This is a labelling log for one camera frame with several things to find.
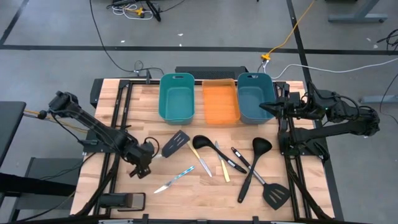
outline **knife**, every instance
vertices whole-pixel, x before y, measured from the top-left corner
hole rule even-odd
[[[209,167],[206,165],[206,162],[199,156],[197,150],[192,146],[192,142],[191,142],[191,141],[188,141],[188,142],[187,142],[187,145],[188,145],[189,148],[192,150],[192,152],[194,153],[194,155],[199,159],[200,164],[203,166],[203,168],[205,168],[205,171],[207,172],[207,174],[208,174],[210,177],[213,177],[212,174],[211,174],[211,172],[210,172]]]
[[[176,181],[178,178],[182,177],[183,175],[191,172],[194,168],[195,168],[194,166],[189,167],[186,171],[182,172],[180,175],[174,177],[174,179],[172,179],[171,181],[167,182],[165,185],[161,186],[159,189],[155,190],[154,194],[157,194],[157,193],[159,193],[159,192],[161,192],[163,190],[166,190],[167,188],[169,188],[172,185],[172,183],[174,181]]]
[[[218,145],[218,142],[217,142],[217,141],[215,142],[215,146],[216,146],[216,148],[217,148],[218,150],[220,149],[220,146]],[[229,182],[230,179],[229,179],[228,171],[226,170],[226,167],[225,167],[224,160],[223,160],[223,158],[222,158],[219,154],[217,154],[217,156],[218,156],[218,159],[221,161],[221,166],[222,166],[222,168],[223,168],[223,173],[224,173],[225,181],[226,181],[226,182]]]

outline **gray floor tile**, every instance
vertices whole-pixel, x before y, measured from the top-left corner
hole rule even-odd
[[[329,14],[355,12],[363,1],[340,3],[333,1],[316,1],[308,14],[299,24],[303,45],[306,49],[339,49],[339,50],[385,50],[385,42],[377,44],[379,39],[397,28],[398,1],[380,1],[372,13],[388,14],[383,24],[335,24],[328,22]],[[296,16],[300,17],[311,0],[293,1]]]
[[[0,29],[5,29],[22,0],[0,1]],[[179,0],[162,1],[164,7]],[[273,47],[280,44],[292,26],[285,1],[193,1],[187,0],[165,12],[161,23],[130,21],[106,11],[108,0],[93,1],[99,29],[106,45]],[[300,16],[311,0],[293,1]],[[396,29],[397,2],[380,1],[373,12],[388,13],[383,24],[330,24],[327,15],[352,12],[358,4],[316,1],[300,24],[307,49],[373,50],[377,39]],[[6,44],[99,45],[88,1],[30,0]],[[376,50],[384,49],[379,44]],[[292,38],[286,47],[296,48]],[[239,52],[110,52],[117,63],[133,69],[136,60],[146,67],[174,72],[176,66],[246,66],[256,71],[260,53]],[[393,57],[352,55],[307,55],[310,66],[347,70]],[[267,73],[273,77],[288,64],[300,63],[297,54],[273,54]],[[319,89],[334,90],[355,100],[365,95],[382,95],[398,72],[397,62],[352,73],[311,71]],[[0,51],[0,100],[22,100],[30,110],[43,110],[57,90],[79,97],[89,113],[89,93],[95,78],[128,77],[118,70],[104,52],[85,51]],[[153,71],[153,77],[160,73]],[[301,68],[290,68],[280,80],[303,80]],[[398,83],[389,94],[398,94]],[[398,117],[397,105],[383,111]],[[364,139],[350,134],[328,138],[331,159],[345,219],[367,223],[393,223],[398,206],[398,153],[395,135],[398,125],[380,114],[381,130]],[[30,157],[81,157],[81,146],[52,123],[24,118],[16,133],[1,172],[24,175]],[[0,222],[12,207],[7,198],[0,209]],[[39,213],[25,212],[21,217]],[[65,216],[54,212],[49,217]]]
[[[0,36],[2,36],[3,32],[7,29],[21,3],[22,0],[0,1]]]
[[[385,62],[388,56],[308,55],[308,63],[325,69],[347,70]],[[383,95],[398,73],[397,63],[357,72],[333,74],[311,71],[319,89],[333,90],[354,100],[364,95]],[[390,95],[398,94],[398,82]],[[378,104],[369,104],[379,110]],[[383,112],[398,118],[396,104],[383,104]],[[398,124],[380,114],[380,131],[363,138],[352,134],[327,138],[331,161],[345,220],[365,223],[391,223],[398,206]]]
[[[159,1],[159,4],[166,8],[178,1]],[[274,47],[283,42],[292,28],[286,2],[278,0],[186,1],[162,13],[161,23],[155,19],[134,21],[115,16],[111,9],[105,9],[108,4],[109,1],[93,1],[106,45]],[[88,1],[35,0],[6,44],[99,45],[100,42]],[[286,45],[295,46],[294,40]]]

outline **plastic bin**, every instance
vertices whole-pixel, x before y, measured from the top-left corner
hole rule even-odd
[[[168,124],[190,124],[195,114],[195,79],[189,73],[166,74],[160,79],[159,115]]]
[[[259,107],[260,103],[275,102],[275,90],[269,75],[264,73],[240,74],[238,98],[243,123],[264,124],[274,117]]]
[[[235,81],[229,79],[204,80],[205,120],[208,124],[233,124],[240,118]]]

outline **white cable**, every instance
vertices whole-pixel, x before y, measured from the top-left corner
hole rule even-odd
[[[304,67],[304,68],[314,69],[314,70],[323,71],[323,72],[346,73],[346,72],[357,71],[357,70],[360,70],[360,69],[363,69],[363,68],[370,68],[370,67],[385,65],[385,64],[394,62],[394,61],[396,61],[396,60],[398,60],[398,58],[392,59],[392,60],[390,60],[390,61],[388,61],[388,62],[378,63],[378,64],[374,64],[374,65],[366,65],[366,66],[363,66],[363,67],[354,68],[354,69],[347,70],[347,71],[332,71],[332,70],[326,70],[326,69],[322,69],[322,68],[309,67],[309,66],[305,66],[305,65],[291,64],[291,65],[288,65],[288,66],[280,73],[280,75],[278,75],[277,77],[271,77],[271,78],[272,78],[272,79],[280,78],[290,66]]]
[[[269,63],[269,60],[267,60],[266,64],[262,66],[263,69],[264,69],[264,74],[266,74],[266,68],[267,68],[268,63]]]
[[[128,12],[126,9],[136,10],[136,9],[138,9],[138,6],[137,6],[136,4],[129,4],[129,5],[127,5],[126,7],[114,7],[114,6],[112,6],[113,14],[115,14],[115,15],[117,15],[117,16],[124,15],[124,16],[126,16],[126,18],[128,18],[128,19],[149,20],[149,19],[152,19],[152,18],[154,17],[154,15],[153,15],[153,13],[152,13],[151,11],[144,11],[144,12],[143,12],[143,13],[147,13],[147,12],[150,13],[150,14],[151,14],[151,17],[150,17],[150,18],[129,17],[129,16],[127,15],[127,13],[126,13],[126,12]]]

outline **yellow handled knife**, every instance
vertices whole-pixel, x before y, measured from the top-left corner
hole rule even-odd
[[[188,145],[189,148],[192,150],[192,152],[195,154],[195,156],[199,159],[200,164],[203,166],[203,168],[205,168],[205,171],[207,172],[207,174],[208,174],[210,177],[213,177],[212,174],[211,174],[211,172],[210,172],[209,167],[206,165],[206,162],[199,156],[197,150],[192,146],[192,142],[191,142],[191,141],[188,141],[188,142],[187,142],[187,145]]]
[[[215,143],[216,143],[215,146],[216,146],[217,149],[219,150],[219,149],[220,149],[220,146],[218,145],[218,142],[216,141]],[[223,173],[224,173],[225,181],[226,181],[226,182],[229,182],[230,179],[229,179],[228,171],[226,170],[226,167],[225,167],[224,160],[223,160],[223,158],[222,158],[219,154],[217,154],[217,156],[218,156],[218,159],[221,161],[221,166],[222,166],[222,168],[223,168]]]

